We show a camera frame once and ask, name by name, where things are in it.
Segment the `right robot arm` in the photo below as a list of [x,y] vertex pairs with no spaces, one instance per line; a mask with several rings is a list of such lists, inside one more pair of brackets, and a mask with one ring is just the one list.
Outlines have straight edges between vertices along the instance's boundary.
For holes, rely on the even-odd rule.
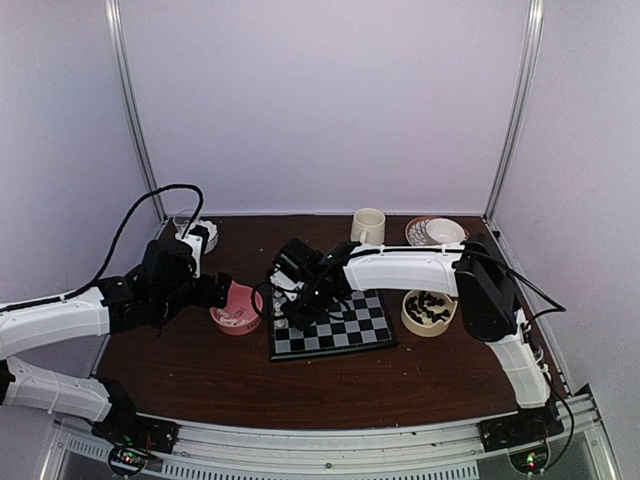
[[327,254],[293,238],[275,256],[268,276],[286,297],[285,318],[299,329],[354,291],[416,290],[456,298],[465,331],[491,349],[513,388],[513,433],[530,442],[558,414],[543,355],[518,298],[518,286],[526,281],[483,234],[426,247],[340,242]]

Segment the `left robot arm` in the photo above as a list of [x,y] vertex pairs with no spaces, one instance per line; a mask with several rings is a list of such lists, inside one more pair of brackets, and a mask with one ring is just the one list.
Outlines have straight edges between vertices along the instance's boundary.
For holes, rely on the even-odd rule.
[[198,248],[153,240],[141,263],[125,276],[98,277],[88,287],[1,309],[1,403],[86,420],[116,445],[134,446],[151,426],[115,380],[76,378],[21,361],[19,353],[89,336],[150,326],[162,330],[183,309],[227,304],[232,279],[202,273]]

